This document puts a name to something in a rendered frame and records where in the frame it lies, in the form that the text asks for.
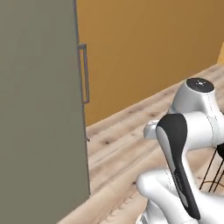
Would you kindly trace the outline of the grey-green tall cabinet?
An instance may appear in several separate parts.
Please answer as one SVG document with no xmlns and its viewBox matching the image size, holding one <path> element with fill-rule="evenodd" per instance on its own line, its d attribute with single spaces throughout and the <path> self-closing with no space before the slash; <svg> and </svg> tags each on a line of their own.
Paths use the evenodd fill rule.
<svg viewBox="0 0 224 224">
<path fill-rule="evenodd" d="M 58 224 L 90 194 L 76 0 L 0 0 L 0 224 Z"/>
</svg>

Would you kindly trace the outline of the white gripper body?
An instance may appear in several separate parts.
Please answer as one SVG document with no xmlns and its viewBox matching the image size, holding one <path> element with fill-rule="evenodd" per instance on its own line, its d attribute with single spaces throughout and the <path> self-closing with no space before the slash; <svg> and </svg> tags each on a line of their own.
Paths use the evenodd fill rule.
<svg viewBox="0 0 224 224">
<path fill-rule="evenodd" d="M 158 120 L 148 121 L 143 128 L 143 136 L 145 139 L 155 139 L 156 138 L 156 127 L 158 125 Z"/>
</svg>

